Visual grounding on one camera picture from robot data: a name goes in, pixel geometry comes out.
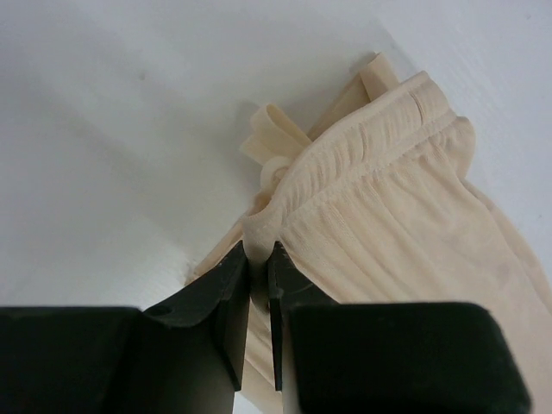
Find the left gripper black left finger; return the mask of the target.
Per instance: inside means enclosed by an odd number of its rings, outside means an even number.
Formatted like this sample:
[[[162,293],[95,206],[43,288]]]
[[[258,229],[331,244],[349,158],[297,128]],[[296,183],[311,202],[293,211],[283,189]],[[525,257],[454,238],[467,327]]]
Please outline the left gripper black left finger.
[[[234,246],[146,310],[4,307],[4,413],[230,413],[242,388],[248,263]]]

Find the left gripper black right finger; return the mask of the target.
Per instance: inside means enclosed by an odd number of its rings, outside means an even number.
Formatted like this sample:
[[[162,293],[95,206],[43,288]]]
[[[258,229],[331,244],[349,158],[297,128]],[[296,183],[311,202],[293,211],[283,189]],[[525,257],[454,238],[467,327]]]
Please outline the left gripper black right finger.
[[[276,243],[274,384],[287,413],[528,413],[502,330],[477,304],[338,304]]]

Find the beige trousers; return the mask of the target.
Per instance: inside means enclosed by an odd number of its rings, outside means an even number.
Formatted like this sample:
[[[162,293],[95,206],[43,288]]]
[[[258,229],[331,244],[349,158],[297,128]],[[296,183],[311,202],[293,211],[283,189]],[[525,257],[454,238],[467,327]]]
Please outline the beige trousers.
[[[377,54],[309,131],[274,105],[251,119],[241,151],[261,166],[251,207],[196,267],[238,242],[253,270],[243,395],[283,410],[274,388],[265,278],[280,242],[340,303],[449,301],[486,307],[530,389],[551,410],[551,290],[529,244],[467,181],[471,122],[425,72],[406,81]]]

